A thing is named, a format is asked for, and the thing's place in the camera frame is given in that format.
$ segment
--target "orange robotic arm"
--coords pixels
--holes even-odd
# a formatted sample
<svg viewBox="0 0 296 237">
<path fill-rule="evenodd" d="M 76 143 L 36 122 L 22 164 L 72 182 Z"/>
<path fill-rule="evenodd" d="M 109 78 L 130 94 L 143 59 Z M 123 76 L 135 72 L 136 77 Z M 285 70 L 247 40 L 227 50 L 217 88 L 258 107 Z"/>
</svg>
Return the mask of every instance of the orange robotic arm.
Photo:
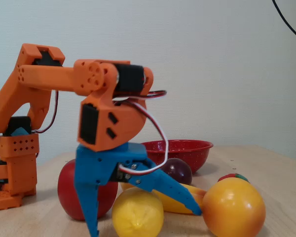
<svg viewBox="0 0 296 237">
<path fill-rule="evenodd" d="M 0 209 L 21 205 L 36 193 L 36 153 L 39 129 L 47 115 L 51 91 L 86 96 L 81 103 L 78 142 L 94 151 L 115 148 L 142 129 L 146 117 L 133 107 L 115 104 L 116 94 L 147 95 L 153 82 L 149 68 L 129 61 L 77 60 L 62 67 L 60 49 L 23 44 L 16 65 L 0 91 Z M 146 107 L 144 101 L 136 100 Z M 29 103 L 27 117 L 13 117 Z M 14 136 L 18 128 L 27 134 Z"/>
<path fill-rule="evenodd" d="M 22 45 L 15 68 L 0 91 L 0 133 L 6 131 L 10 118 L 26 103 L 30 103 L 32 130 L 39 129 L 49 109 L 51 90 L 59 90 L 87 96 L 81 103 L 78 131 L 78 141 L 86 147 L 109 150 L 136 136 L 146 117 L 132 107 L 116 106 L 112 99 L 125 88 L 147 95 L 153 82 L 151 70 L 130 65 L 129 61 L 91 59 L 77 60 L 72 68 L 62 67 L 64 60 L 58 48 Z M 143 74 L 142 81 L 127 84 L 123 74 L 128 69 L 123 66 L 136 67 L 137 74 Z M 137 102 L 146 107 L 144 101 Z"/>
</svg>

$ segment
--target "plum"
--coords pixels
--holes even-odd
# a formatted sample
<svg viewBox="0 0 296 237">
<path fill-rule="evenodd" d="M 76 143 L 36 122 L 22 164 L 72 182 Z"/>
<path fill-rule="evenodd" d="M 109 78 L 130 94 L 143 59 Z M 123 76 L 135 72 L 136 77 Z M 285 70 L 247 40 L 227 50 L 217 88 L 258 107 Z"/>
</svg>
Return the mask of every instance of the plum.
<svg viewBox="0 0 296 237">
<path fill-rule="evenodd" d="M 181 184 L 191 185 L 192 171 L 187 163 L 178 158 L 168 159 L 161 168 L 166 174 Z"/>
</svg>

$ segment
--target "white wall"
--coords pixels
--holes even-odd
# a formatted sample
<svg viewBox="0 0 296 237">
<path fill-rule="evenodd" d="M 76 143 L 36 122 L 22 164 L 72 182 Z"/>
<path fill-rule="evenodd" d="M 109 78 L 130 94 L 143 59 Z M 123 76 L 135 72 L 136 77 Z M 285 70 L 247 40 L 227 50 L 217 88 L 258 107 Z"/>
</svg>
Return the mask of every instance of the white wall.
<svg viewBox="0 0 296 237">
<path fill-rule="evenodd" d="M 278 4 L 296 29 L 296 0 Z M 296 36 L 271 0 L 0 1 L 0 88 L 24 42 L 60 47 L 65 66 L 103 58 L 151 67 L 153 89 L 168 96 L 148 108 L 169 138 L 257 144 L 296 158 Z M 82 99 L 60 93 L 39 163 L 75 150 Z M 134 140 L 154 139 L 147 122 Z"/>
</svg>

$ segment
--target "red bowl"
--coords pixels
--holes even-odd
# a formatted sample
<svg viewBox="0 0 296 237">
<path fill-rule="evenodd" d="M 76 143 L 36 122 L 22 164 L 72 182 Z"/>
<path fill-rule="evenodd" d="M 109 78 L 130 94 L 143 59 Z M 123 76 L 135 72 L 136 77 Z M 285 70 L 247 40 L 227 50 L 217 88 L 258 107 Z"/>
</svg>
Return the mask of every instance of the red bowl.
<svg viewBox="0 0 296 237">
<path fill-rule="evenodd" d="M 164 160 L 164 141 L 144 142 L 148 157 L 156 164 Z M 169 140 L 168 158 L 185 161 L 194 174 L 205 163 L 213 143 L 200 140 Z"/>
</svg>

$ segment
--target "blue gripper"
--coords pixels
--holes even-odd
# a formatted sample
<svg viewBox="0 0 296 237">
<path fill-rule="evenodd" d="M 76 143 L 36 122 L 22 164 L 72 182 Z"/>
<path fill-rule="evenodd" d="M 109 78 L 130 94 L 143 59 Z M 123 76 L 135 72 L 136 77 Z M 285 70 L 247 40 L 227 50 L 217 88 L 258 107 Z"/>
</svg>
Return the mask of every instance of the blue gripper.
<svg viewBox="0 0 296 237">
<path fill-rule="evenodd" d="M 191 193 L 162 170 L 146 175 L 127 175 L 118 171 L 118 165 L 125 167 L 136 165 L 136 170 L 155 167 L 147 158 L 146 148 L 142 144 L 125 143 L 115 149 L 94 152 L 83 145 L 76 151 L 74 186 L 78 194 L 82 212 L 91 237 L 98 237 L 98 188 L 108 181 L 128 182 L 143 190 L 157 190 L 184 204 L 194 214 L 201 215 L 201 209 Z"/>
</svg>

